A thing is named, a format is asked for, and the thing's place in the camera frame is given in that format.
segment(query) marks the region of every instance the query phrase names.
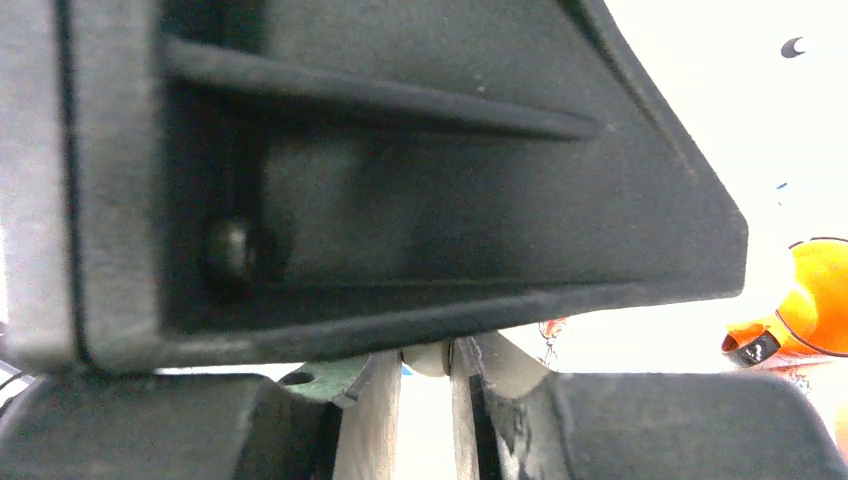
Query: orange object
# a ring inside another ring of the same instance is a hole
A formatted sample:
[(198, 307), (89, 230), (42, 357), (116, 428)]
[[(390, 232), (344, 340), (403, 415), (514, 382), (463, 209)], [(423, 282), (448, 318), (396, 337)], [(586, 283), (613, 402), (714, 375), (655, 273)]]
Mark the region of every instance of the orange object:
[(848, 355), (848, 241), (814, 238), (790, 247), (795, 286), (774, 314), (730, 325), (722, 350), (742, 366), (780, 353)]

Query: screw hole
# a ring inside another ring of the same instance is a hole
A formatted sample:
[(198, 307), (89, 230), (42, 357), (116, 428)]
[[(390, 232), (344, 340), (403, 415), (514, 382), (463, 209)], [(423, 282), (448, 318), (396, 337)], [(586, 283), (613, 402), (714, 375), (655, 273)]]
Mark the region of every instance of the screw hole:
[(309, 372), (292, 372), (285, 377), (283, 377), (280, 382), (283, 385), (293, 386), (293, 385), (304, 385), (311, 381), (315, 380), (315, 375), (312, 375)]

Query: orange mug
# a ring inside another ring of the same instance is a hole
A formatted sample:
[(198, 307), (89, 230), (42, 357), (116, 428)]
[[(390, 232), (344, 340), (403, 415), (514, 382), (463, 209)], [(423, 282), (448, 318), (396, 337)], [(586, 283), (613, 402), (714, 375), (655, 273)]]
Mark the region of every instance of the orange mug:
[(792, 245), (795, 286), (771, 315), (727, 327), (722, 352), (743, 367), (780, 353), (848, 356), (848, 240)]

